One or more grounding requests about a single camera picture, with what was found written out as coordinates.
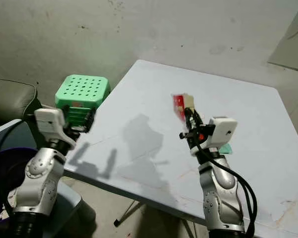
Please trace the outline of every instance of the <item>white folding table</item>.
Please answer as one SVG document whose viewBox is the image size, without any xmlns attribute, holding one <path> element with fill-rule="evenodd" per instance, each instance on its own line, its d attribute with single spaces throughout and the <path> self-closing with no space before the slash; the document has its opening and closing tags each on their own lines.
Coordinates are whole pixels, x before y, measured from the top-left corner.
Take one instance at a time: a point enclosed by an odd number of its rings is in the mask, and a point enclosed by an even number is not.
<svg viewBox="0 0 298 238">
<path fill-rule="evenodd" d="M 258 200 L 256 235 L 298 237 L 298 135 L 276 89 L 138 60 L 97 110 L 65 165 L 66 175 L 204 224 L 198 162 L 173 111 L 173 94 L 197 112 L 238 121 L 230 167 Z M 248 213 L 239 187 L 244 220 Z"/>
</svg>

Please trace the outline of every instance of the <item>red object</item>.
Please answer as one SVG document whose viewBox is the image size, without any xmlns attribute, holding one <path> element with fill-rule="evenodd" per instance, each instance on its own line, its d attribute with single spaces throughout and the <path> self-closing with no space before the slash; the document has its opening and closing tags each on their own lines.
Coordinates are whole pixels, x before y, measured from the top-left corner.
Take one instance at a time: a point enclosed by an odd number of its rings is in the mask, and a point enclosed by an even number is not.
<svg viewBox="0 0 298 238">
<path fill-rule="evenodd" d="M 204 140 L 204 135 L 203 134 L 199 135 L 199 140 Z"/>
<path fill-rule="evenodd" d="M 173 95 L 173 108 L 175 113 L 180 117 L 180 119 L 182 121 L 185 121 L 183 95 Z"/>
</svg>

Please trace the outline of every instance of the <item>black cylinder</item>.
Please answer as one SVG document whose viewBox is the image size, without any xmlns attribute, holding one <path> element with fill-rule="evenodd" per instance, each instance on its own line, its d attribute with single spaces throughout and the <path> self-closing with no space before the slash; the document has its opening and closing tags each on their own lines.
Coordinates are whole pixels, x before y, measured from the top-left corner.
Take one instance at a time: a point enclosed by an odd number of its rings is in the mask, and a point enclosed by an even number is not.
<svg viewBox="0 0 298 238">
<path fill-rule="evenodd" d="M 209 238 L 245 238 L 245 234 L 237 231 L 211 230 Z"/>
<path fill-rule="evenodd" d="M 16 212 L 7 231 L 9 238 L 41 238 L 46 216 L 34 212 Z"/>
</svg>

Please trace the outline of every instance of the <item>black cable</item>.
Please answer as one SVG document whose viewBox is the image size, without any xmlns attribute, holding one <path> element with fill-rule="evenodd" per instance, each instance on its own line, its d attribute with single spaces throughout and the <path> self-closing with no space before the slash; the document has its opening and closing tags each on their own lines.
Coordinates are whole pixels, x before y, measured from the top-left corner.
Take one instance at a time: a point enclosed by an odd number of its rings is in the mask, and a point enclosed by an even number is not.
<svg viewBox="0 0 298 238">
<path fill-rule="evenodd" d="M 253 189 L 251 188 L 251 186 L 248 184 L 248 182 L 242 176 L 240 176 L 235 171 L 214 161 L 207 153 L 205 153 L 203 151 L 203 149 L 201 148 L 199 140 L 198 140 L 198 138 L 196 138 L 196 135 L 193 136 L 193 139 L 194 139 L 194 142 L 195 142 L 196 146 L 198 147 L 200 153 L 203 154 L 210 163 L 212 163 L 215 166 L 219 167 L 220 169 L 228 172 L 229 174 L 235 176 L 237 178 L 237 180 L 239 181 L 239 183 L 241 184 L 242 188 L 244 189 L 246 202 L 247 202 L 247 208 L 248 208 L 248 212 L 249 212 L 249 219 L 250 219 L 250 223 L 248 225 L 245 236 L 247 238 L 252 238 L 254 236 L 254 232 L 255 232 L 255 220 L 256 220 L 256 216 L 257 216 L 257 200 L 256 200 L 256 196 L 255 196 Z M 248 192 L 246 189 L 248 189 L 248 191 L 252 197 L 252 200 L 253 200 L 253 211 L 250 206 L 250 199 L 249 199 L 249 195 L 248 195 Z"/>
<path fill-rule="evenodd" d="M 0 151 L 2 148 L 2 145 L 4 143 L 4 141 L 6 140 L 6 138 L 9 136 L 9 134 L 21 123 L 23 123 L 24 120 L 18 121 L 16 124 L 12 125 L 7 131 L 6 133 L 3 135 L 3 137 L 0 140 Z M 6 194 L 3 193 L 3 188 L 5 188 L 4 186 L 0 186 L 0 197 L 3 201 L 4 207 L 6 209 L 6 212 L 8 213 L 8 215 L 11 217 L 12 216 L 12 207 L 8 202 L 7 196 Z"/>
</svg>

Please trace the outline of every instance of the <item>floor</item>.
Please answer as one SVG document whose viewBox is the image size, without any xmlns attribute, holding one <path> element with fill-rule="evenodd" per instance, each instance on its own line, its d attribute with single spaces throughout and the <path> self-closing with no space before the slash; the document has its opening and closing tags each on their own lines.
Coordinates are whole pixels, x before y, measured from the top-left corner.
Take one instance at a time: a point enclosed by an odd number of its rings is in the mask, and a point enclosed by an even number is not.
<svg viewBox="0 0 298 238">
<path fill-rule="evenodd" d="M 74 237 L 82 238 L 208 238 L 205 226 L 181 220 L 165 212 L 135 202 L 130 216 L 114 227 L 113 222 L 131 204 L 132 200 L 109 193 L 73 178 L 62 181 L 78 192 L 96 212 L 96 230 L 88 234 L 78 231 Z"/>
</svg>

